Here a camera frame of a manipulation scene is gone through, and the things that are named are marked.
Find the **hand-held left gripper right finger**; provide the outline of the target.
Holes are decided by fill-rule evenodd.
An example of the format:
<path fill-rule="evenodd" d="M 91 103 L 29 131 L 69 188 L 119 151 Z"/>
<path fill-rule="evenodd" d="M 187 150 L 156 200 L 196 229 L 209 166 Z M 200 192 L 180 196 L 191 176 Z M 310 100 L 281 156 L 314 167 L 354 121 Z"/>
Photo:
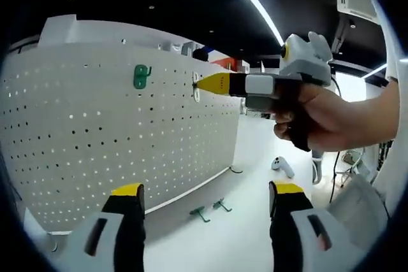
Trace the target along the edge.
<path fill-rule="evenodd" d="M 294 183 L 271 181 L 270 238 L 274 271 L 352 271 L 363 257 L 346 228 L 312 206 Z"/>

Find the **person's right hand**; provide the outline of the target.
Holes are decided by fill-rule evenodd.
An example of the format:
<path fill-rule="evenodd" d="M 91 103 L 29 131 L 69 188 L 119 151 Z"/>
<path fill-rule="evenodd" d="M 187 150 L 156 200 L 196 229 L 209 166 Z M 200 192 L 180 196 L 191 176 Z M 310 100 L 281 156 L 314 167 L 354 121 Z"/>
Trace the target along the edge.
<path fill-rule="evenodd" d="M 300 87 L 298 102 L 312 119 L 312 127 L 307 133 L 310 149 L 335 152 L 353 147 L 351 103 L 334 92 L 311 84 Z"/>

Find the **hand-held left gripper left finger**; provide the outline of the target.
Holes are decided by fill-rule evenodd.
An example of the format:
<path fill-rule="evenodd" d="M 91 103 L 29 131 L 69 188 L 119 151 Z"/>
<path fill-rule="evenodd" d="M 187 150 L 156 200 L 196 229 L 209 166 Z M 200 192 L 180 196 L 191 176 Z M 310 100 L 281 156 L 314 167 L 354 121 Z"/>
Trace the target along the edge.
<path fill-rule="evenodd" d="M 68 271 L 144 271 L 144 186 L 112 191 L 101 211 L 86 217 L 68 238 Z"/>

